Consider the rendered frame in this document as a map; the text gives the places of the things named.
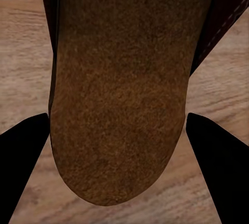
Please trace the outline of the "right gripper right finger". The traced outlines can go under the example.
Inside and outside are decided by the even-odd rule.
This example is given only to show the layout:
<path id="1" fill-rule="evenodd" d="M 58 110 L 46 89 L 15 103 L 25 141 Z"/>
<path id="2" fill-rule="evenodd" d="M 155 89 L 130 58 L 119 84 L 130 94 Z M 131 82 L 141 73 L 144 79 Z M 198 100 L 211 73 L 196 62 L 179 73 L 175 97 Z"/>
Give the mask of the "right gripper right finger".
<path id="1" fill-rule="evenodd" d="M 222 224 L 249 224 L 249 146 L 193 113 L 186 133 Z"/>

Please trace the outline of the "sandal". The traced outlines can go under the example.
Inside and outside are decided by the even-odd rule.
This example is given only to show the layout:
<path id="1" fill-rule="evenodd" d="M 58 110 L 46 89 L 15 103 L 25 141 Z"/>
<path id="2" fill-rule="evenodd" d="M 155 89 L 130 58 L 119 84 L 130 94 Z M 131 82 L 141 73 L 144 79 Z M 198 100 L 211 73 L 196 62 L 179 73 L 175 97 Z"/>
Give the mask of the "sandal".
<path id="1" fill-rule="evenodd" d="M 43 0 L 53 158 L 94 205 L 154 184 L 185 122 L 190 76 L 249 0 Z"/>

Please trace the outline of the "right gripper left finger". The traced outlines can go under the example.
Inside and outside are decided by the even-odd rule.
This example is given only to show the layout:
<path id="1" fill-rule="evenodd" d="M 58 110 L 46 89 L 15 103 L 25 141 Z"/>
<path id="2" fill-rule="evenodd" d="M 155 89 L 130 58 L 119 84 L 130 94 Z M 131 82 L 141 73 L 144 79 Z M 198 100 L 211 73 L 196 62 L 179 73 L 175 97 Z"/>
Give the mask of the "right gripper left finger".
<path id="1" fill-rule="evenodd" d="M 8 224 L 50 134 L 47 113 L 0 135 L 0 224 Z"/>

